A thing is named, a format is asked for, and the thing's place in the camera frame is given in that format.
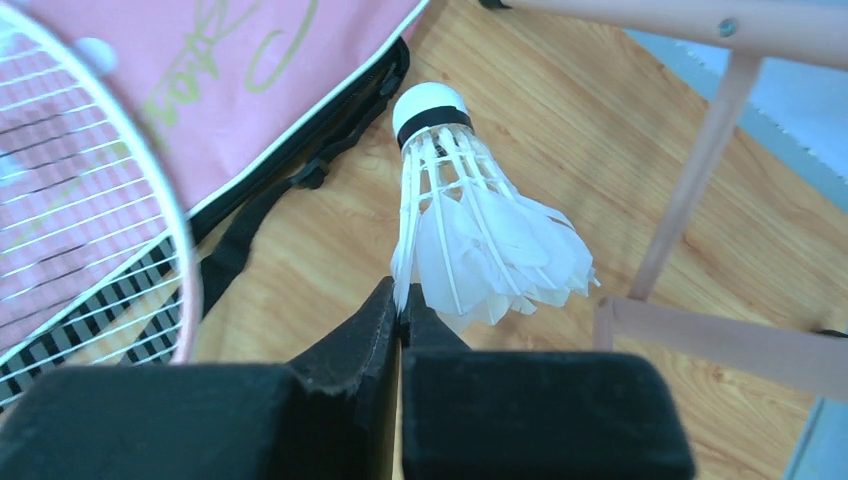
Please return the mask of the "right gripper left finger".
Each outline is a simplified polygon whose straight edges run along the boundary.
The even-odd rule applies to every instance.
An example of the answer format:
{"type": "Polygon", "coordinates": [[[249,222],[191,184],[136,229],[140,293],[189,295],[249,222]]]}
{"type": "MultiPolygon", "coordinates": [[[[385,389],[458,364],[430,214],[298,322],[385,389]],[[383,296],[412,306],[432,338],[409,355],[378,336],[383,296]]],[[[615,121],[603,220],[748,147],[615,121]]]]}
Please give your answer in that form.
{"type": "Polygon", "coordinates": [[[1,428],[5,479],[388,479],[393,283],[285,363],[66,366],[1,428]]]}

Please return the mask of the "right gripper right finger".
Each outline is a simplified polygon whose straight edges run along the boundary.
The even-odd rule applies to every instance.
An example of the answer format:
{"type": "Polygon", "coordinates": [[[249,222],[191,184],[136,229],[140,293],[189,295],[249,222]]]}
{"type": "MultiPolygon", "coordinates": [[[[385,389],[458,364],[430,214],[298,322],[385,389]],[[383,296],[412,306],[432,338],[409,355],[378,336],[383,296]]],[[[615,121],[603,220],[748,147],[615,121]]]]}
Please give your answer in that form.
{"type": "Polygon", "coordinates": [[[413,285],[399,318],[408,479],[692,479],[670,389],[647,359],[474,350],[413,285]]]}

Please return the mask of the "white shuttlecock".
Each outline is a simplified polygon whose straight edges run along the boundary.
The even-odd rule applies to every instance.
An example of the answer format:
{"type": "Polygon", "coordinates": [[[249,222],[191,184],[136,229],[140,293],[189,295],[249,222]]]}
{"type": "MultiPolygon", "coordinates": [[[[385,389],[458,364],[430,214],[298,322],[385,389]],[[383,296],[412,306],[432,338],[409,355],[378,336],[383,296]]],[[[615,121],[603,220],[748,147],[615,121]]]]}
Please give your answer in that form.
{"type": "Polygon", "coordinates": [[[587,296],[593,255],[561,211],[523,195],[479,138],[463,97],[438,82],[397,100],[401,175],[390,270],[404,310],[414,286],[449,329],[497,324],[587,296]]]}

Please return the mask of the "pink racket on bag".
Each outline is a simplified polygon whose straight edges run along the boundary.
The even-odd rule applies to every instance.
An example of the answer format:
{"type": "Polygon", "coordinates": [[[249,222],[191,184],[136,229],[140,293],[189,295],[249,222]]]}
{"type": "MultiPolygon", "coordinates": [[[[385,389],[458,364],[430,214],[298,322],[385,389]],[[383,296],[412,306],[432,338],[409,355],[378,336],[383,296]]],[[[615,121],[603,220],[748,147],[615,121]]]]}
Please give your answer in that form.
{"type": "Polygon", "coordinates": [[[177,364],[202,316],[187,218],[88,64],[1,5],[1,408],[46,372],[177,364]]]}

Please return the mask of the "pink racket bag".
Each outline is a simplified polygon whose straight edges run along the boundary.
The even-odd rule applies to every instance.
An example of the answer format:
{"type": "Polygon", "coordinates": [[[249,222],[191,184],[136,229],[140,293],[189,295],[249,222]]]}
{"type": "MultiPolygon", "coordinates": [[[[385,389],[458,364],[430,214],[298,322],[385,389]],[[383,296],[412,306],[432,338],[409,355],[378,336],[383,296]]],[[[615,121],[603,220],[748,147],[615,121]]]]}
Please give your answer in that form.
{"type": "Polygon", "coordinates": [[[87,59],[161,154],[193,233],[231,217],[203,260],[211,308],[262,221],[386,109],[422,1],[23,1],[87,59]]]}

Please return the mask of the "pink music stand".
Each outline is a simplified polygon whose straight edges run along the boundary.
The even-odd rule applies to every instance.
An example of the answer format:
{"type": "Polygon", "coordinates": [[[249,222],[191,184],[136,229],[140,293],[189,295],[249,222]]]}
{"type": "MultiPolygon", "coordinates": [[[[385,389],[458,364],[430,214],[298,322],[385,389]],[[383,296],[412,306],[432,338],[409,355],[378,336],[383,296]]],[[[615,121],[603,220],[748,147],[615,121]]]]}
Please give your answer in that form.
{"type": "MultiPolygon", "coordinates": [[[[457,8],[460,50],[506,168],[561,206],[590,245],[601,288],[633,294],[670,206],[706,99],[659,58],[652,37],[535,10],[457,8]]],[[[732,133],[649,302],[731,323],[733,345],[764,335],[772,354],[813,373],[812,332],[847,321],[847,218],[741,129],[732,133]]]]}

